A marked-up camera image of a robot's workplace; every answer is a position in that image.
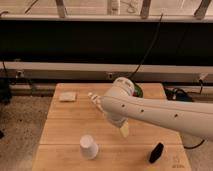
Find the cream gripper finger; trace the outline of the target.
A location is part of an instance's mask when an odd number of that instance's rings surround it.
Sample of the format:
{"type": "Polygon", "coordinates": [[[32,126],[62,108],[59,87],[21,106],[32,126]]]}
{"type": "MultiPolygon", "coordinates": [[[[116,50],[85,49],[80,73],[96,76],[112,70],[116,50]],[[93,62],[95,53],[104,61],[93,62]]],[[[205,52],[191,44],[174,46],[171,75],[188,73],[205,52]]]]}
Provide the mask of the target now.
{"type": "Polygon", "coordinates": [[[129,124],[125,122],[122,127],[120,128],[121,135],[126,138],[129,135],[129,124]]]}

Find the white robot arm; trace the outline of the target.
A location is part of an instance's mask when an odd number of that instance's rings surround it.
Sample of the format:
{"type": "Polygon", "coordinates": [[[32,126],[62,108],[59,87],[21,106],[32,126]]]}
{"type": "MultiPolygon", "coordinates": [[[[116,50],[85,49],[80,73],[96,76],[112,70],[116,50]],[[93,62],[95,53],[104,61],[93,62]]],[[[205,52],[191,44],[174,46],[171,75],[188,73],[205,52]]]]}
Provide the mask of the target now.
{"type": "Polygon", "coordinates": [[[100,98],[112,125],[121,128],[131,118],[213,141],[213,104],[140,98],[134,90],[131,80],[119,77],[100,98]]]}

